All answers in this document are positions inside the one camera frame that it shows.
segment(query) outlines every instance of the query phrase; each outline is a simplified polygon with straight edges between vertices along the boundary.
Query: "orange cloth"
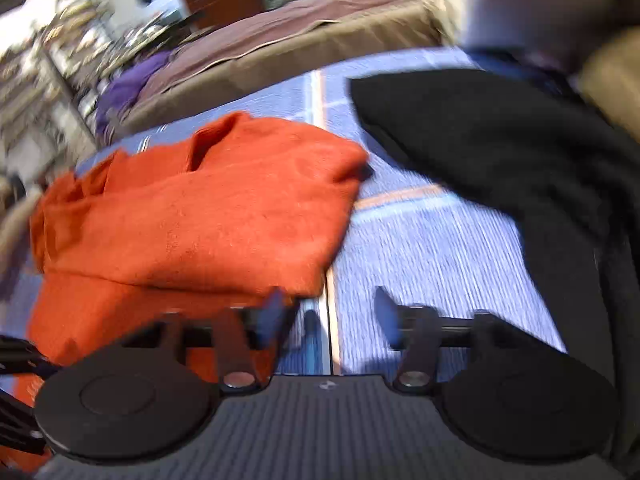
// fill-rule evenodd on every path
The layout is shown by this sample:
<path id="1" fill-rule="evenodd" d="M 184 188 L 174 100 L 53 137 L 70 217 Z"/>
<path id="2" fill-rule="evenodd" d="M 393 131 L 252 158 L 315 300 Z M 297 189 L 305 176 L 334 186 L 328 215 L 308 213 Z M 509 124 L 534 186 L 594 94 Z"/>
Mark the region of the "orange cloth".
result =
<path id="1" fill-rule="evenodd" d="M 318 295 L 366 160 L 314 126 L 236 112 L 178 144 L 60 177 L 31 218 L 45 277 L 28 339 L 69 364 L 168 310 L 207 318 L 274 285 Z M 211 354 L 190 359 L 209 379 Z M 272 371 L 273 352 L 256 359 Z M 16 394 L 35 390 L 19 381 Z"/>

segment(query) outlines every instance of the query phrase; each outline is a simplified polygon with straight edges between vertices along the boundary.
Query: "black garment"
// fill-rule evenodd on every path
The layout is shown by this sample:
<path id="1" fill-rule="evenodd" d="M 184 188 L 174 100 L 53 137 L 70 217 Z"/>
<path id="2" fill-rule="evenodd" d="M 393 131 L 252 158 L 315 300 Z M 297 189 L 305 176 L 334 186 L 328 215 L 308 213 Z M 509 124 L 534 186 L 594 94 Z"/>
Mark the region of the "black garment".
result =
<path id="1" fill-rule="evenodd" d="M 516 221 L 527 270 L 569 354 L 617 387 L 611 457 L 635 470 L 640 145 L 586 108 L 479 70 L 357 79 L 351 97 L 363 127 L 398 162 Z"/>

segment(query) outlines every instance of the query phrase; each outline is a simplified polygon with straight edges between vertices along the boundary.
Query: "pink blanket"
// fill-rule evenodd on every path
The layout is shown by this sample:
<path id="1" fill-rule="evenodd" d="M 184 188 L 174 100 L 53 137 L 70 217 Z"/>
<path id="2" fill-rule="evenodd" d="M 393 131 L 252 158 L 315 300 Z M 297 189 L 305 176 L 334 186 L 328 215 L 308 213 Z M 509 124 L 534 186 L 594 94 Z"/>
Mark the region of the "pink blanket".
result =
<path id="1" fill-rule="evenodd" d="M 277 10 L 232 23 L 180 49 L 140 92 L 138 102 L 162 93 L 218 60 L 237 57 L 271 41 L 302 32 L 322 20 L 339 20 L 399 0 L 298 0 Z"/>

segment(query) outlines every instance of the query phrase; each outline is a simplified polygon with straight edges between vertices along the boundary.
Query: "striped bedsheet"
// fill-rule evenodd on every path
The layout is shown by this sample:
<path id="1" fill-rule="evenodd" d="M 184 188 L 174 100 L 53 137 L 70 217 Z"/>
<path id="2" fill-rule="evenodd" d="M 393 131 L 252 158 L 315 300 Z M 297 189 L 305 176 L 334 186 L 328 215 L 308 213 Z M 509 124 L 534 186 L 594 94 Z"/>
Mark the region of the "striped bedsheet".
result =
<path id="1" fill-rule="evenodd" d="M 291 335 L 282 373 L 393 373 L 398 352 L 387 349 L 372 309 L 374 287 L 384 285 L 404 304 L 436 306 L 444 316 L 495 312 L 558 349 L 562 341 L 522 261 L 513 221 L 466 202 L 417 173 L 404 170 L 358 125 L 349 78 L 379 72 L 469 67 L 457 49 L 416 49 L 337 63 L 279 83 L 195 117 L 154 128 L 97 153 L 88 170 L 117 148 L 141 152 L 182 140 L 233 110 L 314 124 L 356 140 L 370 152 L 344 245 L 327 272 L 320 298 L 305 300 Z M 5 280 L 1 331 L 23 336 L 41 278 L 24 265 Z M 464 365 L 461 351 L 443 351 L 440 376 Z"/>

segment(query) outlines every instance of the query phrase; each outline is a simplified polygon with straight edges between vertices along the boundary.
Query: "screw head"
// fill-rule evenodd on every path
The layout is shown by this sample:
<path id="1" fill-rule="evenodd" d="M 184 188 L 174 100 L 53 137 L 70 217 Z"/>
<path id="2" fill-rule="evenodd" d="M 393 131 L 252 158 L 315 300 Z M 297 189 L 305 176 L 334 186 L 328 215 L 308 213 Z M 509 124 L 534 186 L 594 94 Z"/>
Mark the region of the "screw head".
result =
<path id="1" fill-rule="evenodd" d="M 430 377 L 424 372 L 411 370 L 402 373 L 400 377 L 398 377 L 398 380 L 402 386 L 406 386 L 407 388 L 421 388 L 429 384 Z"/>
<path id="2" fill-rule="evenodd" d="M 249 372 L 231 372 L 223 381 L 229 388 L 246 388 L 255 383 L 255 377 Z"/>

